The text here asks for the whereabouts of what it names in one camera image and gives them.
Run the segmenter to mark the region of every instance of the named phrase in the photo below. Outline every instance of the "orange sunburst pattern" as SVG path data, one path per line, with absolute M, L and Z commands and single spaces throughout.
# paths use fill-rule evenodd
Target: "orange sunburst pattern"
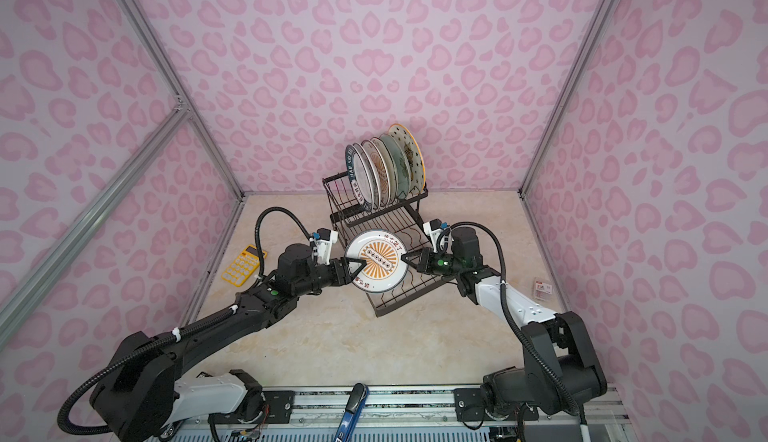
M 368 262 L 362 271 L 374 280 L 389 277 L 398 264 L 395 248 L 382 241 L 371 242 L 363 247 L 360 258 Z

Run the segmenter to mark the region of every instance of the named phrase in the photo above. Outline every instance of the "white plate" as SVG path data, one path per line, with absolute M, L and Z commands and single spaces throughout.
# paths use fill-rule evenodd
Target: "white plate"
M 376 188 L 376 181 L 373 180 L 373 171 L 366 153 L 360 144 L 353 144 L 346 147 L 344 159 L 346 174 L 350 178 L 355 198 L 366 212 L 370 212 L 374 206 L 379 205 L 379 191 Z
M 411 186 L 408 193 L 416 196 L 424 190 L 426 185 L 426 170 L 422 152 L 418 148 L 416 139 L 411 131 L 400 124 L 392 124 L 389 127 L 389 135 L 397 141 L 402 151 L 406 154 L 408 165 L 411 167 Z
M 379 189 L 379 207 L 386 206 L 389 202 L 389 176 L 386 172 L 386 166 L 384 166 L 384 160 L 370 140 L 363 140 L 360 145 L 366 151 L 368 161 L 373 169 L 373 178 L 376 179 L 376 187 Z
M 347 257 L 366 261 L 365 268 L 352 283 L 371 293 L 394 289 L 408 272 L 408 264 L 400 260 L 406 252 L 400 239 L 386 230 L 361 232 L 346 246 Z
M 395 197 L 408 197 L 408 191 L 411 189 L 411 168 L 408 166 L 406 154 L 400 149 L 397 141 L 389 134 L 381 134 L 380 139 L 384 142 L 387 151 L 389 151 L 389 156 L 392 158 L 392 163 L 395 165 L 395 172 L 397 174 Z
M 373 142 L 373 145 L 376 147 L 376 150 L 379 152 L 380 157 L 382 158 L 382 161 L 384 161 L 384 169 L 386 170 L 386 178 L 389 182 L 389 199 L 387 202 L 392 202 L 395 200 L 395 192 L 397 191 L 397 171 L 395 170 L 395 163 L 392 161 L 392 156 L 389 155 L 389 150 L 387 150 L 386 146 L 384 145 L 384 142 L 382 142 L 379 137 L 373 137 L 371 139 L 371 142 Z

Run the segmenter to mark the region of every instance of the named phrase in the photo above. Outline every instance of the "dish rack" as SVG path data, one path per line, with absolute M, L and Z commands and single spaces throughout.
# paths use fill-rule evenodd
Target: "dish rack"
M 395 200 L 374 212 L 365 212 L 352 192 L 346 172 L 324 178 L 322 185 L 326 189 L 331 206 L 333 230 L 339 233 L 344 247 L 360 232 L 374 229 L 383 229 L 395 234 L 408 252 L 428 246 L 429 240 L 422 231 L 424 221 L 418 214 L 421 200 L 429 195 L 427 188 L 417 196 Z M 445 283 L 439 276 L 419 274 L 413 268 L 408 268 L 406 277 L 394 289 L 367 295 L 376 316 L 381 317 Z

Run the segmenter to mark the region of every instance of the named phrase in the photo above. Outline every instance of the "stacked plates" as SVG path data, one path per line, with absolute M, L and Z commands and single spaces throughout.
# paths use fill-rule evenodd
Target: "stacked plates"
M 368 212 L 424 190 L 424 159 L 410 131 L 394 124 L 379 137 L 346 147 L 352 191 Z

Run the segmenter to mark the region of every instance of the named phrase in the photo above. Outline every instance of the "metal rail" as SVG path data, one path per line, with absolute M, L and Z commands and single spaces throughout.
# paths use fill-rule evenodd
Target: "metal rail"
M 552 143 L 554 133 L 562 123 L 568 104 L 571 103 L 571 99 L 576 93 L 578 84 L 584 73 L 587 71 L 589 61 L 596 51 L 598 44 L 600 44 L 600 38 L 608 27 L 610 18 L 614 14 L 618 3 L 619 0 L 600 0 L 598 2 L 597 9 L 595 10 L 594 15 L 592 15 L 587 32 L 584 34 L 584 39 L 576 53 L 574 64 L 571 66 L 571 70 L 565 78 L 563 89 L 560 91 L 558 99 L 555 102 L 554 110 L 552 110 L 552 115 L 547 122 L 547 128 L 544 130 L 542 139 L 536 147 L 531 166 L 528 168 L 528 171 L 523 178 L 523 182 L 520 186 L 520 193 L 523 197 L 525 197 L 531 189 L 536 174 L 542 166 L 544 155 L 546 155 L 547 150 Z
M 560 306 L 563 308 L 563 312 L 570 311 L 571 299 L 568 298 L 568 293 L 562 289 L 562 286 L 558 281 L 558 271 L 555 270 L 554 258 L 552 257 L 552 254 L 549 252 L 547 245 L 544 244 L 544 240 L 542 238 L 542 230 L 539 228 L 538 223 L 536 222 L 536 218 L 533 217 L 533 212 L 531 211 L 531 207 L 528 204 L 528 199 L 523 197 L 522 194 L 519 194 L 519 195 L 520 195 L 520 204 L 523 206 L 523 212 L 525 213 L 525 217 L 528 220 L 528 225 L 531 227 L 531 232 L 533 233 L 533 236 L 536 239 L 536 245 L 538 245 L 538 251 L 542 255 L 542 259 L 544 260 L 544 265 L 547 267 L 549 280 L 551 280 L 552 283 L 554 283 L 554 288 L 557 292 L 558 300 L 560 301 Z
M 158 35 L 152 29 L 152 25 L 150 25 L 140 3 L 138 0 L 116 0 L 116 2 L 128 18 L 128 21 L 134 28 L 141 43 L 146 47 L 149 58 L 151 58 L 157 66 L 160 75 L 170 88 L 170 91 L 175 94 L 176 99 L 179 102 L 186 104 L 192 111 L 192 127 L 202 141 L 203 147 L 214 161 L 214 165 L 219 169 L 219 172 L 221 172 L 222 177 L 226 180 L 226 184 L 233 194 L 235 194 L 235 197 L 237 197 L 238 200 L 241 200 L 243 198 L 243 189 L 240 187 L 240 183 L 232 172 L 232 168 L 226 163 L 224 154 L 221 153 L 221 150 L 216 145 L 216 142 L 214 142 L 210 132 L 208 132 L 208 129 L 203 123 L 203 117 L 200 114 L 200 111 L 197 109 L 194 100 L 192 100 L 192 97 L 190 97 L 190 94 L 181 82 L 181 78 L 179 78 L 173 63 L 170 62 L 168 54 L 160 43 Z
M 190 112 L 187 107 L 179 104 L 160 124 L 160 128 L 133 154 L 107 187 L 91 202 L 91 205 L 75 219 L 67 233 L 52 247 L 48 256 L 20 281 L 11 300 L 0 311 L 0 351 L 24 325 L 27 317 L 32 315 L 58 282 L 62 272 L 80 255 L 96 231 L 134 187 L 136 181 L 152 165 L 181 124 L 189 119 Z
M 187 305 L 187 311 L 181 318 L 182 325 L 186 325 L 189 322 L 197 320 L 197 315 L 200 313 L 200 309 L 202 309 L 203 303 L 205 303 L 205 299 L 208 295 L 208 291 L 210 290 L 210 286 L 216 279 L 216 272 L 218 272 L 221 261 L 224 258 L 226 246 L 229 245 L 230 240 L 232 239 L 232 234 L 235 232 L 237 222 L 240 220 L 240 215 L 243 214 L 245 202 L 245 198 L 235 202 L 235 207 L 232 209 L 232 213 L 230 214 L 229 219 L 226 221 L 226 227 L 221 233 L 221 236 L 219 236 L 219 241 L 216 243 L 213 256 L 210 258 L 205 272 L 203 272 L 203 275 L 200 278 L 200 286 L 192 295 L 192 300 L 190 300 L 189 304 Z
M 456 419 L 456 400 L 453 390 L 477 388 L 469 385 L 409 385 L 370 386 L 370 395 L 362 412 L 354 440 L 357 442 L 488 442 L 498 428 L 515 426 L 512 421 L 486 420 L 480 430 L 466 429 Z M 258 434 L 251 435 L 258 442 L 332 442 L 335 428 L 341 421 L 351 387 L 292 387 L 265 388 L 265 390 L 293 390 L 292 413 L 288 424 L 268 424 Z M 609 385 L 606 395 L 592 399 L 584 406 L 592 430 L 603 437 L 594 440 L 636 442 L 627 411 L 618 392 Z M 175 440 L 204 442 L 210 440 L 206 418 L 187 420 L 179 429 Z M 527 421 L 526 431 L 536 440 L 568 440 L 559 436 L 578 432 L 578 418 L 565 413 L 547 417 L 540 413 L 539 420 Z M 218 425 L 219 437 L 226 442 L 238 440 L 236 430 L 250 429 L 253 425 Z

